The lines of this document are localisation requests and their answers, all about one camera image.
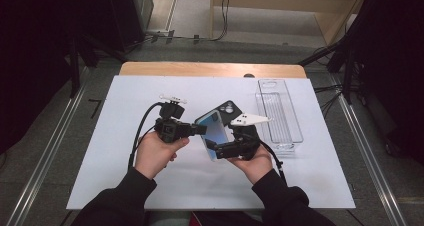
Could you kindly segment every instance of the metal rail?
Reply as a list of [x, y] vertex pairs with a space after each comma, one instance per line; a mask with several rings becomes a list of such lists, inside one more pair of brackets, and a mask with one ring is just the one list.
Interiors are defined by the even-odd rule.
[[91, 70], [87, 67], [84, 68], [81, 73], [81, 87], [74, 96], [70, 99], [48, 144], [46, 149], [43, 152], [34, 172], [31, 175], [31, 178], [24, 187], [24, 190], [19, 197], [19, 201], [15, 206], [15, 209], [12, 212], [12, 215], [7, 222], [7, 226], [19, 226], [22, 225], [25, 221], [25, 218], [31, 209], [31, 206], [37, 196], [38, 191], [44, 181], [44, 178], [47, 175], [47, 172], [50, 168], [50, 165], [53, 162], [53, 159], [59, 149], [59, 146], [62, 142], [63, 136], [68, 129], [69, 123], [71, 122], [76, 109], [81, 101], [81, 98], [85, 91], [85, 86], [87, 84], [87, 79], [91, 75]]
[[[341, 84], [337, 75], [330, 74], [332, 83]], [[365, 161], [365, 165], [370, 173], [371, 179], [377, 189], [381, 203], [386, 210], [387, 216], [392, 225], [408, 225], [397, 203], [396, 197], [393, 195], [389, 183], [387, 182], [380, 165], [368, 143], [368, 140], [362, 130], [359, 120], [356, 117], [352, 105], [349, 105], [344, 97], [339, 97], [340, 105], [344, 111], [349, 126], [353, 132], [355, 140], [358, 144], [359, 151]]]

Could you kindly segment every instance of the black curtain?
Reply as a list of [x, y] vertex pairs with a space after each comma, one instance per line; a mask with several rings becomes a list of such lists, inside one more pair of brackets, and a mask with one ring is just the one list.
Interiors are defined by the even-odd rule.
[[27, 132], [70, 79], [60, 0], [0, 0], [0, 153]]
[[358, 32], [360, 79], [397, 128], [386, 137], [424, 164], [424, 0], [376, 0]]

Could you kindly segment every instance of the person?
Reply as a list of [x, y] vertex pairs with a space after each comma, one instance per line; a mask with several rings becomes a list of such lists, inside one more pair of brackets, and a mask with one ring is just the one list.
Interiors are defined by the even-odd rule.
[[[156, 187], [155, 176], [169, 161], [174, 161], [177, 151], [188, 143], [188, 138], [182, 138], [168, 144], [157, 132], [146, 134], [139, 144], [134, 167], [116, 188], [105, 189], [90, 201], [72, 225], [142, 225], [144, 203]], [[308, 207], [309, 200], [302, 189], [288, 187], [281, 180], [263, 146], [249, 161], [227, 160], [245, 173], [253, 185], [252, 190], [262, 200], [264, 225], [334, 225]]]

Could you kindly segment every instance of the hand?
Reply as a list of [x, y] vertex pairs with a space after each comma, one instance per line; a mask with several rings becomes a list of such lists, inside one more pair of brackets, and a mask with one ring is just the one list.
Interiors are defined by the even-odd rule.
[[169, 161], [174, 161], [176, 152], [189, 142], [188, 138], [182, 138], [165, 143], [157, 132], [148, 133], [139, 143], [134, 167], [148, 179], [153, 179]]
[[271, 155], [262, 145], [259, 146], [255, 156], [249, 161], [239, 158], [229, 158], [227, 160], [241, 169], [252, 184], [255, 184], [272, 170]]

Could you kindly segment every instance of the wooden table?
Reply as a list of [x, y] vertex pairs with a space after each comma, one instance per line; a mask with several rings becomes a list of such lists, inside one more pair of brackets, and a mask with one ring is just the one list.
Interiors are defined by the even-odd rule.
[[[314, 12], [326, 43], [332, 44], [344, 29], [350, 16], [359, 10], [362, 2], [363, 0], [230, 0], [230, 7]], [[222, 0], [211, 0], [211, 37], [213, 37], [213, 9], [221, 5]]]
[[[101, 190], [116, 187], [120, 182], [127, 171], [140, 117], [152, 102], [159, 100], [158, 95], [164, 93], [187, 99], [184, 122], [194, 122], [212, 106], [228, 99], [240, 103], [246, 112], [256, 112], [252, 92], [257, 89], [257, 79], [242, 78], [249, 73], [257, 78], [285, 78], [292, 93], [304, 140], [294, 155], [284, 159], [289, 185], [300, 186], [308, 194], [310, 207], [354, 208], [315, 93], [301, 66], [128, 62], [111, 84], [67, 209], [81, 209]], [[152, 114], [146, 122], [153, 122], [156, 117]], [[239, 169], [226, 160], [210, 161], [200, 137], [190, 137], [190, 147], [179, 152], [177, 162], [156, 176], [158, 187], [146, 201], [147, 210], [263, 208], [251, 190], [251, 183]]]
[[127, 62], [119, 75], [306, 78], [300, 65], [197, 62]]

